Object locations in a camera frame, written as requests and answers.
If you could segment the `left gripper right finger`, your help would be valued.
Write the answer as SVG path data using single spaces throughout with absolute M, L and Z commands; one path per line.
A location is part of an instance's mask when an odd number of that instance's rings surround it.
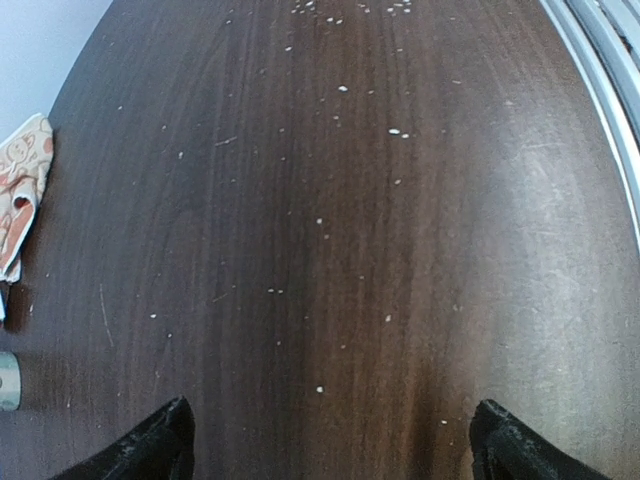
M 605 475 L 564 453 L 492 399 L 469 427 L 475 479 L 599 479 Z

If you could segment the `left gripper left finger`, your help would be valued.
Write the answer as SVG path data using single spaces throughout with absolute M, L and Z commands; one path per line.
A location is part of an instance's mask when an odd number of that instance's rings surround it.
M 127 434 L 58 479 L 191 479 L 195 421 L 187 399 L 176 397 Z

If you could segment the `orange patterned towel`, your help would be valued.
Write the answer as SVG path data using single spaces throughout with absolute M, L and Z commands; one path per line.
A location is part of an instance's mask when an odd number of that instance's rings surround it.
M 1 143 L 1 280 L 21 276 L 20 252 L 46 189 L 54 156 L 53 129 L 41 113 Z

